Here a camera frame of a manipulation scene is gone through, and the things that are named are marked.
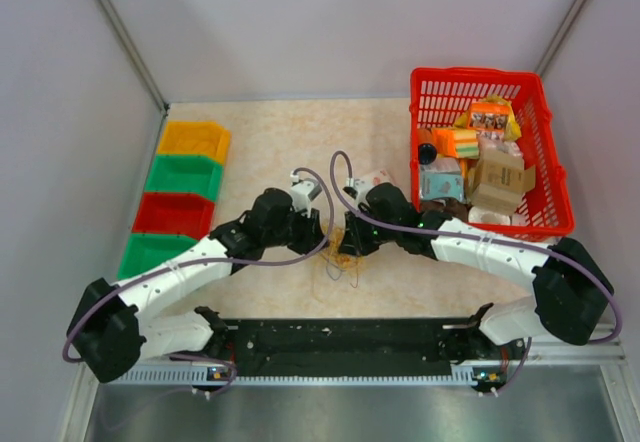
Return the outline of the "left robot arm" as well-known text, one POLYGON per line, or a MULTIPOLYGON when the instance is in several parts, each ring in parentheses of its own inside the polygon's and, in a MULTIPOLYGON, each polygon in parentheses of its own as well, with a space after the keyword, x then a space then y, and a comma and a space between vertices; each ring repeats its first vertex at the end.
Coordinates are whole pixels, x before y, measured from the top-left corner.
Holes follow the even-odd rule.
POLYGON ((91 282, 63 350, 75 350, 101 383, 120 378, 145 359, 177 352, 220 356, 227 336, 216 312, 198 307, 164 317, 162 311, 249 265, 267 266, 263 256, 268 249, 285 247, 296 262, 323 250, 328 240, 312 203, 325 188, 319 180, 293 175, 288 190, 265 189, 239 218, 219 225, 179 255, 113 284, 91 282))

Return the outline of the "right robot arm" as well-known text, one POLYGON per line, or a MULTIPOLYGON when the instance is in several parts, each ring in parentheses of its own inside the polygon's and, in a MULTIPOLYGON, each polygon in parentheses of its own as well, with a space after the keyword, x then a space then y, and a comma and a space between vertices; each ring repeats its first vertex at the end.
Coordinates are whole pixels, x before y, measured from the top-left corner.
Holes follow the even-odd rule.
POLYGON ((473 317, 466 342, 474 355, 487 358, 508 342, 544 333, 575 346, 593 342, 614 290, 579 241, 523 243, 444 212, 420 212, 389 182, 349 179, 342 200, 348 207, 342 254, 367 256, 392 242, 412 255, 462 264, 527 290, 473 317))

